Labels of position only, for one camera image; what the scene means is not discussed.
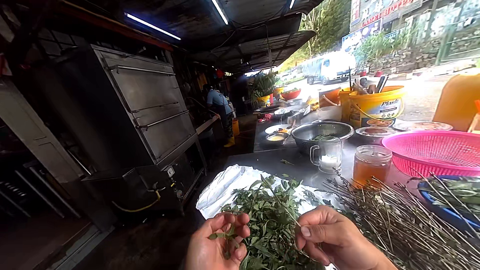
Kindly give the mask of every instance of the stone wall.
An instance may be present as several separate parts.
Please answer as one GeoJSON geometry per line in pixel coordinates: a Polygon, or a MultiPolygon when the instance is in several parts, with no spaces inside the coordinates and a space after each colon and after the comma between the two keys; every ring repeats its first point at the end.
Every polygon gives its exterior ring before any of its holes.
{"type": "MultiPolygon", "coordinates": [[[[458,42],[452,43],[449,54],[480,48],[480,38],[469,39],[476,36],[480,36],[480,25],[456,32],[454,41],[458,42]]],[[[426,43],[416,44],[413,48],[398,50],[390,55],[383,56],[377,65],[370,63],[367,66],[369,66],[371,72],[377,70],[390,72],[392,68],[395,68],[396,73],[399,73],[435,65],[442,38],[438,37],[426,43]]],[[[459,54],[457,57],[449,58],[460,57],[465,57],[465,55],[459,54]]]]}

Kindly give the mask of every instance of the metal colander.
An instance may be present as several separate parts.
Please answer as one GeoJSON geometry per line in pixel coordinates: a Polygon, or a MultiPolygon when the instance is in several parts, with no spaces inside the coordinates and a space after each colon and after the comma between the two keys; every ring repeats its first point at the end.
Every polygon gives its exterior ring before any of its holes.
{"type": "Polygon", "coordinates": [[[342,140],[350,138],[353,134],[353,127],[349,124],[340,122],[313,122],[301,125],[291,132],[295,143],[300,148],[300,152],[310,155],[310,148],[318,145],[318,141],[311,141],[318,135],[328,135],[338,137],[342,140]]]}

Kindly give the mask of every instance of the corrugated roof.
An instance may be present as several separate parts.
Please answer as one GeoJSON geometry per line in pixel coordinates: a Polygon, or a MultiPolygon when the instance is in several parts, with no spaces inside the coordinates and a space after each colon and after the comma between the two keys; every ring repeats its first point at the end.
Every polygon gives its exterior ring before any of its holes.
{"type": "Polygon", "coordinates": [[[192,57],[229,72],[247,72],[270,66],[268,48],[272,53],[273,65],[279,65],[314,35],[314,31],[298,31],[240,43],[234,48],[221,47],[212,52],[200,52],[192,57]]]}
{"type": "MultiPolygon", "coordinates": [[[[273,65],[281,64],[315,34],[297,30],[301,13],[309,13],[321,1],[295,0],[289,9],[291,0],[218,0],[228,25],[211,0],[103,0],[100,5],[108,9],[117,4],[124,12],[171,32],[181,40],[122,15],[118,16],[119,20],[190,51],[200,62],[235,72],[247,71],[250,66],[254,69],[268,67],[269,48],[273,65]]],[[[110,12],[121,14],[118,9],[110,12]]]]}

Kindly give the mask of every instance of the blue shirt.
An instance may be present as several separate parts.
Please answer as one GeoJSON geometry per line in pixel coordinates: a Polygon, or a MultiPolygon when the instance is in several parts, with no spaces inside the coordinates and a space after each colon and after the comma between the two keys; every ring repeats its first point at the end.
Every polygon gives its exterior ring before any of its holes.
{"type": "Polygon", "coordinates": [[[210,89],[210,92],[208,92],[207,104],[215,104],[217,106],[223,105],[225,107],[225,114],[229,114],[232,112],[232,109],[230,109],[230,106],[228,105],[228,101],[225,96],[213,89],[210,89]]]}

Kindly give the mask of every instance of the pink plastic basket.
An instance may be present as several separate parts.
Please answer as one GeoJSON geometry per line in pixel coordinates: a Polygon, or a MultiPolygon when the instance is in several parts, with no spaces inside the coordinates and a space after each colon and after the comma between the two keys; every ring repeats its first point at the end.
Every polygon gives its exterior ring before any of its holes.
{"type": "Polygon", "coordinates": [[[480,135],[460,131],[409,131],[382,140],[403,173],[480,176],[480,135]]]}

